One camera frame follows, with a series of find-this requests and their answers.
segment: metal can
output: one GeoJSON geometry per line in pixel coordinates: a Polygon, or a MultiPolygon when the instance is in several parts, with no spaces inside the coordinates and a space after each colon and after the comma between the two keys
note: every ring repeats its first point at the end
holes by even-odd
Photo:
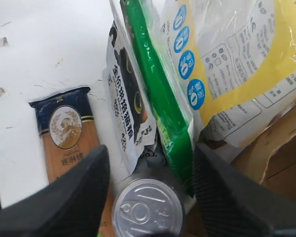
{"type": "Polygon", "coordinates": [[[184,207],[177,193],[157,179],[130,182],[115,200],[113,224],[119,237],[171,232],[179,235],[184,207]]]}

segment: yellow and white bag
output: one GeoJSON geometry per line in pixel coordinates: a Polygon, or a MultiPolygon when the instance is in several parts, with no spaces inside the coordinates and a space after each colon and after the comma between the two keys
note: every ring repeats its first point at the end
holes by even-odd
{"type": "Polygon", "coordinates": [[[195,139],[246,145],[296,101],[296,0],[167,0],[160,18],[195,139]]]}

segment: gold medallion logo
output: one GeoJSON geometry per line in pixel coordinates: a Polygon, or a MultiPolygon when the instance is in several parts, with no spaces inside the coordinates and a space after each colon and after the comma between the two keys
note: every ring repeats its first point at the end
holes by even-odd
{"type": "Polygon", "coordinates": [[[49,131],[53,142],[61,149],[75,146],[82,133],[82,121],[78,112],[70,106],[59,107],[51,117],[49,131]]]}

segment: cardboard box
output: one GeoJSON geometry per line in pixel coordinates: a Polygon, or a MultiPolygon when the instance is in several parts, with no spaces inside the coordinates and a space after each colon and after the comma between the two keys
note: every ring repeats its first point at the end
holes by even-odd
{"type": "Polygon", "coordinates": [[[296,201],[296,106],[232,164],[256,182],[296,201]]]}

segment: blue circle icon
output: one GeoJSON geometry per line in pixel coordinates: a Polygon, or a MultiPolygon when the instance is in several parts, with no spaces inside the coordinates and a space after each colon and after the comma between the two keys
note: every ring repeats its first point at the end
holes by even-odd
{"type": "Polygon", "coordinates": [[[184,4],[180,7],[178,14],[173,21],[173,30],[178,30],[184,24],[184,21],[186,19],[186,12],[186,5],[184,4]]]}
{"type": "Polygon", "coordinates": [[[184,47],[186,46],[189,38],[189,27],[184,26],[182,30],[180,30],[179,34],[177,35],[174,41],[174,51],[176,53],[180,53],[184,47]]]}
{"type": "Polygon", "coordinates": [[[187,86],[187,99],[194,110],[199,110],[205,102],[205,85],[199,79],[193,79],[187,86]]]}
{"type": "Polygon", "coordinates": [[[191,76],[195,66],[195,57],[191,50],[185,51],[179,60],[179,73],[183,80],[191,76]]]}

